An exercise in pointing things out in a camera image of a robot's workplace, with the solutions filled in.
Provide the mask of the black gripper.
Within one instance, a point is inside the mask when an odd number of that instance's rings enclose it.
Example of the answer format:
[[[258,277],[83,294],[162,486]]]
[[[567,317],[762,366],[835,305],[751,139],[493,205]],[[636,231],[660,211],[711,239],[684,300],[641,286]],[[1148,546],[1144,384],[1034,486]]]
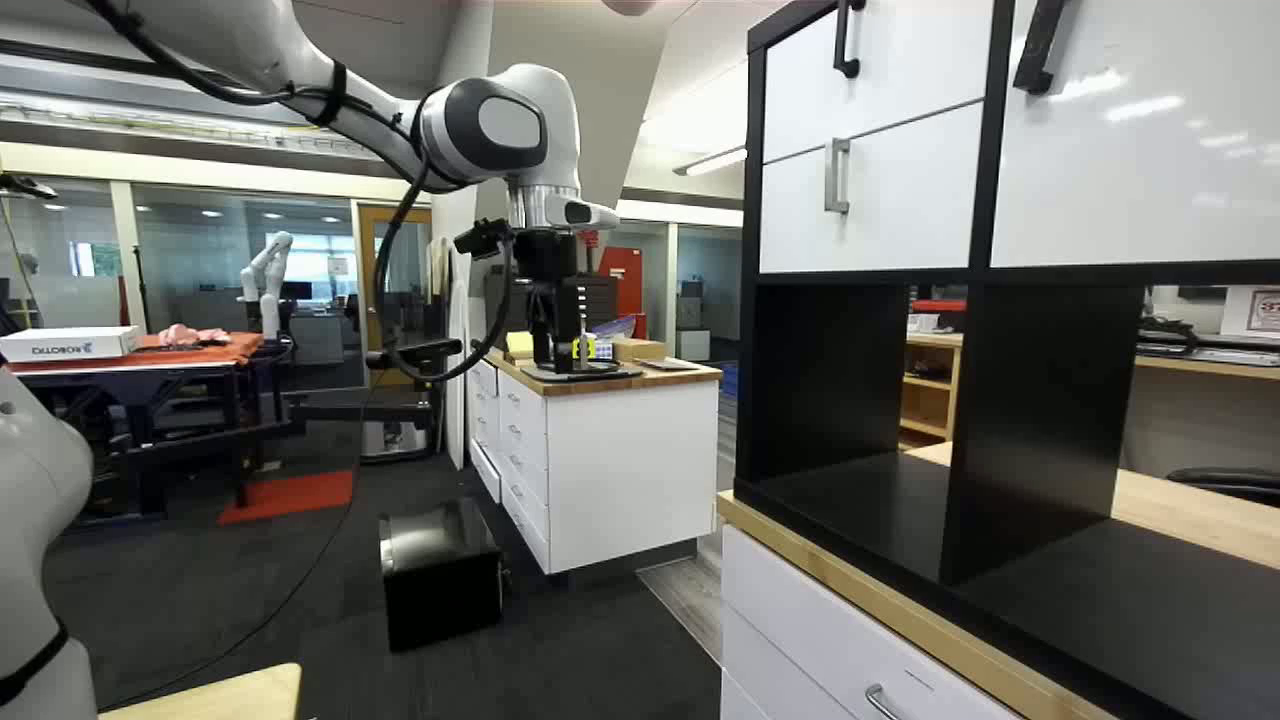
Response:
[[[582,262],[575,231],[478,221],[457,253],[484,261],[489,320],[534,330],[535,366],[553,366],[553,326],[573,326],[573,366],[590,354],[590,326],[615,317],[615,280]]]

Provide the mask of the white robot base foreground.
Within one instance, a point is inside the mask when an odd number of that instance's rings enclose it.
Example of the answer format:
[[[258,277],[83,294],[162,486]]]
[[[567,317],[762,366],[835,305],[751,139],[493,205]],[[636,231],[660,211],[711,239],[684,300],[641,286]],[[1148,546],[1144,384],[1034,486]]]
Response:
[[[0,370],[0,720],[96,720],[88,649],[49,598],[45,561],[81,515],[92,448]]]

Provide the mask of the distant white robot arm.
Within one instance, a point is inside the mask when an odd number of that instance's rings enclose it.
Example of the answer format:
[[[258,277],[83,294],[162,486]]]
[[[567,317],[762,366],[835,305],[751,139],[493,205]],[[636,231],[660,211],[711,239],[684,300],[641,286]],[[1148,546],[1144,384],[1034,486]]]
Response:
[[[242,269],[242,300],[259,311],[259,334],[280,334],[280,290],[290,272],[292,235],[272,231],[266,246]]]

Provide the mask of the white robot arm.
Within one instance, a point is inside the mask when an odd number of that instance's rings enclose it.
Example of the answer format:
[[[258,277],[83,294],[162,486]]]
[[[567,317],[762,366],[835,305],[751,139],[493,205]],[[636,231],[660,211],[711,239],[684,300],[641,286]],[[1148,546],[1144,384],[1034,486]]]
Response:
[[[505,284],[530,284],[534,354],[548,370],[575,363],[583,334],[573,305],[583,227],[608,221],[582,186],[582,111],[566,73],[508,62],[404,99],[330,55],[292,0],[83,0],[141,55],[227,102],[280,102],[330,127],[404,183],[402,217],[425,193],[489,180],[508,186],[505,221],[478,221],[466,246],[496,256]]]

